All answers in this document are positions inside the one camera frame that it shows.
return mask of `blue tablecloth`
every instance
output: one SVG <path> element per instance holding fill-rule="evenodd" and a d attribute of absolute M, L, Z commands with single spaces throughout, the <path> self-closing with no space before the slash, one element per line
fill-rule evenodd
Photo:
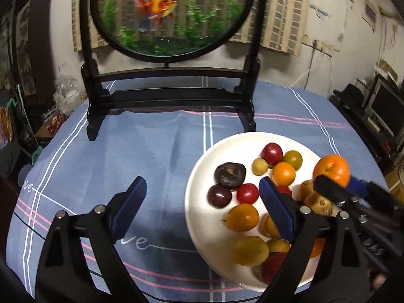
<path fill-rule="evenodd" d="M 151 86 L 221 86 L 238 82 L 216 78 L 167 78 L 104 83 L 115 89 Z M 319 156 L 341 154 L 352 174 L 386 186 L 356 132 L 334 106 L 316 94 L 259 81 L 254 94 L 257 131 L 292 138 Z M 251 300 L 259 293 L 214 274 L 196 252 L 187 232 L 184 194 L 188 176 L 216 142 L 242 133 L 235 113 L 171 111 L 108 115 L 96 141 L 86 135 L 84 103 L 45 148 L 21 190 L 15 212 L 42 236 L 58 210 L 88 213 L 125 191 L 136 176 L 147 181 L 147 197 L 116 249 L 139 288 L 157 299 L 183 301 Z M 7 263 L 35 294 L 44 241 L 13 215 Z M 88 240 L 90 269 L 99 272 Z M 93 276 L 97 286 L 105 283 Z"/>

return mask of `pink stripe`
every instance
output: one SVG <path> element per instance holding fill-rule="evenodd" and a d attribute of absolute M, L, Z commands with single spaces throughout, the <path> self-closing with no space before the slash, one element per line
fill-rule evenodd
<path fill-rule="evenodd" d="M 131 269 L 133 269 L 133 270 L 139 271 L 141 273 L 145 273 L 145 274 L 148 274 L 148 275 L 154 275 L 156 277 L 165 278 L 165 279 L 171 279 L 171 280 L 188 281 L 188 282 L 206 282 L 206 283 L 209 283 L 209 282 L 221 282 L 222 281 L 220 279 L 209 280 L 209 279 L 182 278 L 182 277 L 175 277 L 175 276 L 171 276 L 171 275 L 162 275 L 162 274 L 159 274 L 159 273 L 156 273 L 156 272 L 146 271 L 146 270 L 136 268 L 136 267 L 134 267 L 134 266 L 132 266 L 132 265 L 126 263 L 126 262 L 124 262 L 124 265 L 131 268 Z"/>
<path fill-rule="evenodd" d="M 90 255 L 84 254 L 86 258 L 89 260 L 92 260 L 96 262 L 95 258 L 93 258 Z M 235 287 L 235 288 L 227 288 L 227 289 L 199 289 L 199 288 L 186 288 L 186 287 L 176 287 L 176 286 L 167 286 L 167 285 L 160 285 L 156 284 L 155 282 L 150 282 L 147 280 L 144 280 L 142 278 L 139 278 L 131 273 L 129 273 L 133 279 L 139 280 L 140 282 L 143 282 L 147 285 L 157 287 L 157 288 L 164 288 L 164 289 L 171 289 L 171 290 L 181 290 L 183 292 L 202 292 L 202 293 L 216 293 L 216 292 L 234 292 L 236 290 L 244 290 L 242 287 Z"/>
<path fill-rule="evenodd" d="M 263 114 L 263 113 L 255 113 L 255 115 L 261 115 L 261 116 L 278 116 L 278 117 L 286 117 L 286 118 L 292 118 L 292 119 L 297 119 L 301 121 L 314 121 L 317 122 L 315 118 L 305 118 L 305 117 L 294 117 L 294 116 L 287 116 L 283 114 Z M 345 127 L 350 127 L 348 124 L 344 123 L 337 123 L 337 122 L 332 122 L 332 121 L 320 121 L 322 124 L 331 124 L 331 125 L 338 125 L 338 126 L 345 126 Z"/>
<path fill-rule="evenodd" d="M 45 229 L 48 231 L 49 229 L 46 228 L 43 224 L 39 223 L 37 220 L 35 220 L 32 216 L 30 216 L 27 212 L 25 212 L 18 204 L 15 204 L 16 207 L 18 207 L 27 217 L 29 217 L 31 220 L 33 220 L 35 223 L 38 224 L 41 228 Z"/>
<path fill-rule="evenodd" d="M 27 217 L 29 217 L 31 220 L 33 220 L 35 223 L 37 223 L 40 227 L 42 227 L 43 229 L 45 229 L 46 231 L 49 231 L 48 228 L 46 228 L 43 224 L 39 223 L 36 219 L 34 219 L 32 216 L 30 216 L 28 213 L 26 213 L 19 205 L 16 205 Z M 45 219 L 42 215 L 40 215 L 39 213 L 36 212 L 37 216 L 40 216 L 42 219 L 48 221 L 47 219 Z M 88 250 L 92 251 L 92 248 L 90 245 L 84 244 L 82 243 L 82 246 L 84 248 L 87 248 Z M 89 259 L 96 261 L 95 258 L 93 257 L 89 257 Z M 152 271 L 148 271 L 148 270 L 144 270 L 144 269 L 140 269 L 138 267 L 134 267 L 133 265 L 130 265 L 129 263 L 123 262 L 125 266 L 136 270 L 138 272 L 144 273 L 144 274 L 148 274 L 148 275 L 154 275 L 156 277 L 160 277 L 160 278 L 165 278 L 165 279 L 171 279 L 171 280 L 178 280 L 178 281 L 188 281 L 188 282 L 206 282 L 209 283 L 211 282 L 211 280 L 209 279 L 197 279 L 197 278 L 183 278 L 183 277 L 176 277 L 176 276 L 171 276 L 171 275 L 163 275 L 160 273 L 156 273 L 156 272 L 152 272 Z M 216 279 L 213 280 L 213 282 L 220 282 L 220 279 Z"/>
<path fill-rule="evenodd" d="M 193 115 L 203 115 L 203 113 L 200 112 L 195 112 L 195 111 L 184 111 L 188 114 L 193 114 Z M 217 115 L 217 114 L 211 114 L 209 116 L 216 116 L 216 117 L 234 117 L 238 118 L 237 115 Z M 284 121 L 284 122 L 291 122 L 291 123 L 298 123 L 298 124 L 308 124 L 308 125 L 319 125 L 318 122 L 302 122 L 302 121 L 295 121 L 292 119 L 282 119 L 282 118 L 277 118 L 277 117 L 255 117 L 255 119 L 270 119 L 270 120 L 278 120 L 278 121 Z M 335 126 L 335 125 L 324 125 L 325 127 L 328 128 L 334 128 L 334 129 L 345 129 L 345 130 L 352 130 L 352 128 L 348 127 L 343 127 L 343 126 Z"/>
<path fill-rule="evenodd" d="M 188 108 L 188 109 L 190 109 L 191 111 L 193 110 L 195 112 L 199 112 L 198 109 L 193 109 L 193 108 Z M 237 113 L 234 113 L 234 112 L 225 112 L 225 114 L 235 114 L 235 115 L 237 115 Z M 284 115 L 284 114 L 265 114 L 265 113 L 255 113 L 255 115 L 278 116 L 278 117 L 282 117 L 282 118 L 291 118 L 291 119 L 296 119 L 296 120 L 301 120 L 301 121 L 313 121 L 313 122 L 317 123 L 317 120 L 315 118 L 294 117 L 294 116 L 288 116 L 288 115 Z M 320 122 L 322 124 L 331 124 L 331 125 L 343 126 L 343 127 L 349 128 L 349 129 L 351 128 L 349 124 L 344 124 L 344 123 L 337 123 L 337 122 L 332 122 L 332 121 L 321 121 L 321 120 L 320 120 Z"/>
<path fill-rule="evenodd" d="M 172 112 L 176 110 L 170 110 L 170 109 L 163 109 L 160 110 L 155 108 L 155 109 L 138 109 L 136 108 L 136 111 L 143 111 L 143 112 Z M 185 113 L 188 114 L 193 114 L 193 115 L 203 115 L 203 112 L 199 111 L 188 111 L 188 110 L 183 110 Z M 284 117 L 284 118 L 278 118 L 278 117 L 255 117 L 256 119 L 269 119 L 269 120 L 278 120 L 278 121 L 286 121 L 286 122 L 292 122 L 292 123 L 298 123 L 298 124 L 308 124 L 308 125 L 319 125 L 321 122 L 323 126 L 327 128 L 333 128 L 333 129 L 343 129 L 343 130 L 353 130 L 351 126 L 343 123 L 337 123 L 337 122 L 331 122 L 331 121 L 317 121 L 314 118 L 304 118 L 304 117 L 293 117 L 293 116 L 287 116 L 287 115 L 282 115 L 282 114 L 262 114 L 262 113 L 255 113 L 256 115 L 263 115 L 263 116 L 279 116 L 279 117 Z M 218 113 L 212 113 L 210 116 L 216 116 L 216 117 L 237 117 L 237 113 L 232 113 L 232 112 L 226 112 L 224 115 L 219 115 Z"/>
<path fill-rule="evenodd" d="M 42 215 L 40 215 L 38 212 L 34 211 L 32 208 L 30 208 L 27 204 L 25 204 L 21 199 L 18 198 L 18 201 L 23 204 L 26 208 L 28 208 L 32 213 L 36 214 L 37 217 L 41 218 L 42 220 L 44 220 L 47 224 L 51 225 L 52 222 L 50 222 L 49 220 L 45 219 Z"/>

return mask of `white plate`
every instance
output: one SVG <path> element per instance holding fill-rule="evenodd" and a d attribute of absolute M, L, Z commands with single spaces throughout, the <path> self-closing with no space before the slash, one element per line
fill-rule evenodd
<path fill-rule="evenodd" d="M 310 149 L 292 139 L 264 132 L 237 134 L 212 146 L 194 166 L 185 193 L 185 217 L 188 231 L 198 252 L 217 274 L 257 292 L 263 292 L 267 285 L 254 274 L 257 272 L 256 269 L 235 264 L 232 261 L 232 250 L 235 239 L 240 236 L 256 235 L 266 241 L 268 237 L 259 231 L 259 225 L 244 233 L 229 230 L 221 220 L 230 209 L 238 204 L 235 193 L 230 204 L 221 210 L 208 203 L 207 193 L 209 188 L 215 184 L 214 172 L 216 168 L 226 162 L 243 164 L 247 169 L 244 183 L 253 183 L 258 187 L 261 178 L 270 175 L 271 171 L 263 176 L 256 176 L 251 171 L 251 164 L 254 159 L 259 157 L 266 144 L 270 142 L 276 142 L 280 145 L 283 153 L 297 150 L 303 157 L 302 167 L 296 172 L 296 179 L 290 186 L 295 197 L 299 185 L 312 178 L 314 166 L 320 158 Z M 267 210 L 261 198 L 254 204 L 254 207 L 260 214 L 260 220 L 263 220 L 262 216 L 267 214 Z M 313 279 L 318 260 L 319 257 L 310 259 L 300 286 Z"/>

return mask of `power outlet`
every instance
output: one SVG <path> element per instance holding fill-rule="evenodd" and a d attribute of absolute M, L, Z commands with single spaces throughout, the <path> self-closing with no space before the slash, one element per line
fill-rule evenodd
<path fill-rule="evenodd" d="M 302 39 L 302 43 L 305 45 L 308 45 L 310 47 L 313 47 L 314 41 L 317 41 L 316 50 L 318 50 L 320 52 L 324 51 L 324 53 L 329 55 L 330 57 L 333 56 L 334 49 L 332 47 L 329 47 L 328 44 L 321 42 L 319 40 L 312 39 L 312 38 L 308 37 L 306 34 L 303 36 L 303 39 Z"/>

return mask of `blue gripper pad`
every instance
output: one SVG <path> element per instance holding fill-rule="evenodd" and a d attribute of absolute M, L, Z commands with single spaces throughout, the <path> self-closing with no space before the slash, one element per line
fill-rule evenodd
<path fill-rule="evenodd" d="M 115 243 L 124 238 L 146 197 L 146 191 L 146 180 L 138 176 L 128 190 L 117 193 L 108 203 L 108 206 L 115 212 L 110 222 L 111 242 Z"/>
<path fill-rule="evenodd" d="M 294 242 L 294 219 L 283 204 L 276 187 L 267 176 L 259 182 L 259 195 L 282 239 Z"/>
<path fill-rule="evenodd" d="M 351 176 L 346 189 L 360 198 L 366 198 L 369 194 L 368 189 L 366 188 L 366 183 L 354 178 L 353 176 Z"/>

